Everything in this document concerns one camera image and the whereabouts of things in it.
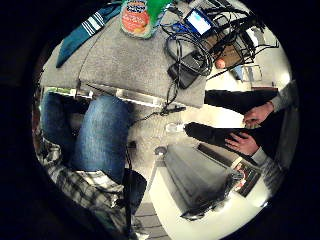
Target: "plaid shirt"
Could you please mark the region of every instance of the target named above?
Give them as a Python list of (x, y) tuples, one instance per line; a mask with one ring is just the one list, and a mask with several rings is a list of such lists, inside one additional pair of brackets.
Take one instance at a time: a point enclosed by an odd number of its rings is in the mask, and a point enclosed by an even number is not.
[[(61, 164), (59, 145), (40, 138), (41, 147), (37, 157), (52, 181), (74, 202), (89, 209), (109, 232), (124, 234), (126, 228), (125, 208), (116, 204), (123, 199), (123, 185), (112, 181), (102, 171), (71, 171)], [(130, 239), (146, 239), (141, 222), (131, 216), (132, 234)]]

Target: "human hand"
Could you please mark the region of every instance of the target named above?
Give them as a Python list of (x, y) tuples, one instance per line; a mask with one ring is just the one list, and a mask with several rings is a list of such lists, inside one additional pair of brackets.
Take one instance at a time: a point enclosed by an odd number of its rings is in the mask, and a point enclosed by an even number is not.
[(230, 133), (230, 135), (235, 141), (225, 139), (227, 147), (249, 156), (252, 156), (256, 151), (258, 151), (259, 146), (249, 134), (240, 132), (240, 135), (243, 136), (243, 138), (235, 135), (234, 133)]
[(273, 104), (267, 102), (259, 107), (254, 107), (250, 111), (244, 114), (243, 122), (247, 127), (254, 127), (257, 124), (262, 123), (273, 112)]

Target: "gray table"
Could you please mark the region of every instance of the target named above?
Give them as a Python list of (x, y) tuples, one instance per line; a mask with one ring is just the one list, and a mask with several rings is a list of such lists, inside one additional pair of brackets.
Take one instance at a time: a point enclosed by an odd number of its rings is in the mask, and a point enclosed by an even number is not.
[[(167, 12), (164, 20), (171, 19), (174, 15)], [(167, 37), (159, 29), (149, 40), (131, 38), (121, 31), (117, 16), (74, 52), (61, 68), (56, 68), (60, 43), (44, 66), (41, 85), (86, 88), (86, 83), (94, 83), (164, 101), (172, 81), (167, 69), (174, 63), (164, 51)], [(205, 77), (198, 77), (188, 89), (179, 90), (176, 103), (200, 108), (205, 84)]]

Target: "gray bag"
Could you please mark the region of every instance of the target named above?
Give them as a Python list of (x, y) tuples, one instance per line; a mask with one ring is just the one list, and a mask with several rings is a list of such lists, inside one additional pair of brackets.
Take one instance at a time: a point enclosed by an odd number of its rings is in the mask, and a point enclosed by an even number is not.
[(191, 221), (202, 218), (223, 201), (243, 177), (199, 150), (183, 145), (169, 145), (164, 160), (184, 202), (181, 217)]

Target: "sleeve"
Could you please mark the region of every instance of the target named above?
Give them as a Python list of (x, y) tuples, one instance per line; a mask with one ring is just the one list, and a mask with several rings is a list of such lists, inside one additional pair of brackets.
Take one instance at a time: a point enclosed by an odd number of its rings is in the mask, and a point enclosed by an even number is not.
[(252, 156), (252, 159), (260, 167), (264, 183), (270, 190), (271, 195), (273, 195), (279, 188), (284, 177), (281, 166), (274, 162), (272, 158), (268, 157), (261, 147)]
[(290, 104), (297, 104), (298, 101), (298, 90), (296, 81), (289, 82), (271, 102), (274, 107), (274, 112), (278, 112), (281, 109), (288, 107)]

